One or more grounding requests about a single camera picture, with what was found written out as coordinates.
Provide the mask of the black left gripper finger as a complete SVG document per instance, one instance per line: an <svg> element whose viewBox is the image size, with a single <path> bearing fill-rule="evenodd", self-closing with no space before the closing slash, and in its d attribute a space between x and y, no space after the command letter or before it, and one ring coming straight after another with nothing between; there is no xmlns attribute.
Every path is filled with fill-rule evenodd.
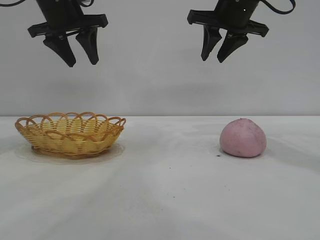
<svg viewBox="0 0 320 240"><path fill-rule="evenodd" d="M69 67L75 65L76 58L67 37L46 35L43 43L46 47L54 51Z"/></svg>
<svg viewBox="0 0 320 240"><path fill-rule="evenodd" d="M90 63L96 65L99 61L98 47L97 47L98 28L91 27L80 31L75 39L82 46Z"/></svg>

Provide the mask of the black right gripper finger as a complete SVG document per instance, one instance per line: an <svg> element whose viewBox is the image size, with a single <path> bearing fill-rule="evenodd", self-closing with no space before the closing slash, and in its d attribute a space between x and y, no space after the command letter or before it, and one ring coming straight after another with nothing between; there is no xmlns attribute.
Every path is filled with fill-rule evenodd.
<svg viewBox="0 0 320 240"><path fill-rule="evenodd" d="M235 50L248 42L246 33L233 33L228 31L218 51L217 59L220 63L227 59Z"/></svg>
<svg viewBox="0 0 320 240"><path fill-rule="evenodd" d="M220 29L214 26L203 26L203 44L201 58L206 61L216 44L222 39Z"/></svg>

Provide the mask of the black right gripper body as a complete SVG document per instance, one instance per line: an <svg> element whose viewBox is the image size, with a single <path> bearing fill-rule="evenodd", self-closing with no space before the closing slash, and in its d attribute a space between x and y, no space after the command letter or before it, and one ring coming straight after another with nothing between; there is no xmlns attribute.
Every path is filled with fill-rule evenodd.
<svg viewBox="0 0 320 240"><path fill-rule="evenodd" d="M187 22L190 25L224 29L232 34L254 34L265 37L269 28L250 19L258 3L257 0L219 0L214 10L191 9Z"/></svg>

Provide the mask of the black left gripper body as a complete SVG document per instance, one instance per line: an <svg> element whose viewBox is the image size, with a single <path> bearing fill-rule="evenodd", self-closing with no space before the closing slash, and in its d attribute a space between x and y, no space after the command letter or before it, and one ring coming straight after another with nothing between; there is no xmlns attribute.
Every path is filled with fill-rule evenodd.
<svg viewBox="0 0 320 240"><path fill-rule="evenodd" d="M38 0L37 4L46 22L32 25L32 38L41 35L69 35L108 25L105 14L84 14L80 0Z"/></svg>

